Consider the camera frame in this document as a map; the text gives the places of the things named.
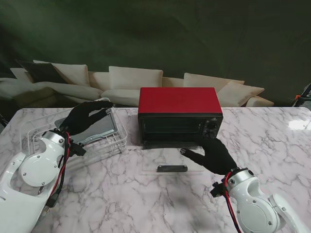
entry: wire rack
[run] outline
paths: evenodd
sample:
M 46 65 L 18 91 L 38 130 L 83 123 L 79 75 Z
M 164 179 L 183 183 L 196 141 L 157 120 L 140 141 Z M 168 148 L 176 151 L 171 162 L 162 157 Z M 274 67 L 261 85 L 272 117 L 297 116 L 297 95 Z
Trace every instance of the wire rack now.
M 43 111 L 43 115 L 46 114 L 45 116 L 24 122 L 20 128 L 20 150 L 25 153 L 26 156 L 44 151 L 45 147 L 40 140 L 41 136 L 45 131 L 56 128 L 55 122 L 67 117 L 71 110 L 72 109 L 61 109 L 61 111 L 53 114 Z M 115 108 L 111 108 L 111 110 L 118 130 L 115 133 L 85 144 L 85 155 L 81 157 L 74 155 L 69 158 L 66 164 L 66 172 L 80 169 L 112 155 L 121 153 L 126 148 L 126 129 L 119 119 Z

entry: green wall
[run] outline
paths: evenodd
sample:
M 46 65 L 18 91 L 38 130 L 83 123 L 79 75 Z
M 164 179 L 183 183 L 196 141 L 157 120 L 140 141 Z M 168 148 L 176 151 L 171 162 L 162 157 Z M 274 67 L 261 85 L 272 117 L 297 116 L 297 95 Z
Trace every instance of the green wall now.
M 311 82 L 310 0 L 1 0 L 0 72 L 15 58 L 245 80 L 288 105 Z

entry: sofa cushion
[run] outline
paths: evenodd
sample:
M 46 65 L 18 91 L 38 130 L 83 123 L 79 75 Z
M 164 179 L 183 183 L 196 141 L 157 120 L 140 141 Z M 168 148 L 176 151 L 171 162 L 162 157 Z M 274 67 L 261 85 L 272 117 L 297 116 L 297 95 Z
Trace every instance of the sofa cushion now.
M 263 92 L 264 88 L 246 86 L 230 81 L 218 93 L 218 100 L 222 107 L 241 107 L 251 97 Z
M 52 88 L 57 94 L 77 97 L 84 100 L 97 100 L 101 97 L 101 93 L 103 92 L 90 86 L 79 86 L 71 84 L 41 82 L 35 83 L 34 85 L 48 86 Z
M 88 72 L 89 84 L 91 87 L 102 91 L 110 90 L 109 72 Z
M 185 73 L 184 75 L 184 87 L 214 87 L 216 92 L 219 92 L 230 81 L 244 84 L 244 81 L 239 80 L 222 79 L 217 77 L 189 73 Z
M 50 63 L 34 60 L 34 63 Z M 87 65 L 67 65 L 52 63 L 57 72 L 69 84 L 90 86 L 88 80 Z
M 141 87 L 161 87 L 163 71 L 109 67 L 111 89 L 140 90 Z
M 54 95 L 54 90 L 47 86 L 35 86 L 32 83 L 16 81 L 0 82 L 0 99 L 13 100 L 18 107 L 23 108 Z
M 34 79 L 24 68 L 10 68 L 10 70 L 14 74 L 14 76 L 20 81 L 24 81 L 28 83 L 34 82 Z
M 17 61 L 33 78 L 34 83 L 67 83 L 51 63 L 33 63 Z
M 101 96 L 109 98 L 113 103 L 138 106 L 139 95 L 140 90 L 113 89 L 104 91 Z

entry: white marble surface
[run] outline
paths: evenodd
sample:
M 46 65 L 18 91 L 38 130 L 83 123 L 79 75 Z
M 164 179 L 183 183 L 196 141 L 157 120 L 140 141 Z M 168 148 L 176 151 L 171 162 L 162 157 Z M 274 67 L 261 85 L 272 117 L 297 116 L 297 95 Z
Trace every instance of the white marble surface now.
M 59 109 L 23 109 L 0 135 L 0 172 L 19 152 L 22 122 Z M 311 228 L 311 112 L 305 108 L 223 108 L 218 138 L 240 167 L 277 191 Z M 141 175 L 137 109 L 118 109 L 128 146 L 69 174 L 59 202 L 33 233 L 232 233 L 224 198 L 210 190 L 222 177 Z

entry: red cable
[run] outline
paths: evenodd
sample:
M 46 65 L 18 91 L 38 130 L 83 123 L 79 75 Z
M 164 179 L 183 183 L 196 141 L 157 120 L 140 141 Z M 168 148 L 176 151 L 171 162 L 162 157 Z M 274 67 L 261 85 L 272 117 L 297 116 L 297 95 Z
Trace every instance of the red cable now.
M 226 176 L 225 176 L 225 181 L 224 181 L 224 185 L 225 187 L 227 188 L 227 182 L 228 182 L 228 179 L 229 179 L 229 176 L 232 172 L 230 171 Z M 229 198 L 229 193 L 228 193 L 228 190 L 226 189 L 225 190 L 225 198 L 226 200 L 228 201 L 228 205 L 229 205 L 229 211 L 231 212 L 231 216 L 232 216 L 232 220 L 234 222 L 234 225 L 238 231 L 238 233 L 242 233 L 239 229 L 239 225 L 238 225 L 238 222 L 235 218 L 235 215 L 234 215 L 234 211 L 233 211 L 233 208 L 232 208 L 232 205 L 231 205 L 231 202 L 230 202 L 230 198 Z
M 55 185 L 54 185 L 54 187 L 53 187 L 53 190 L 52 190 L 50 196 L 52 196 L 53 192 L 55 191 L 55 189 L 56 189 L 56 187 L 57 187 L 57 185 L 58 185 L 59 178 L 61 177 L 61 175 L 62 175 L 62 173 L 63 173 L 63 171 L 64 171 L 64 169 L 65 169 L 65 167 L 66 167 L 66 162 L 67 162 L 67 159 L 68 159 L 68 157 L 69 157 L 69 151 L 70 151 L 70 135 L 69 135 L 68 132 L 66 132 L 66 134 L 67 134 L 67 140 L 68 140 L 67 154 L 66 154 L 66 157 L 64 158 L 64 161 L 63 161 L 63 164 L 64 164 L 64 165 L 63 165 L 62 168 L 60 169 L 60 172 L 59 172 L 59 174 L 58 174 L 56 183 L 55 183 Z

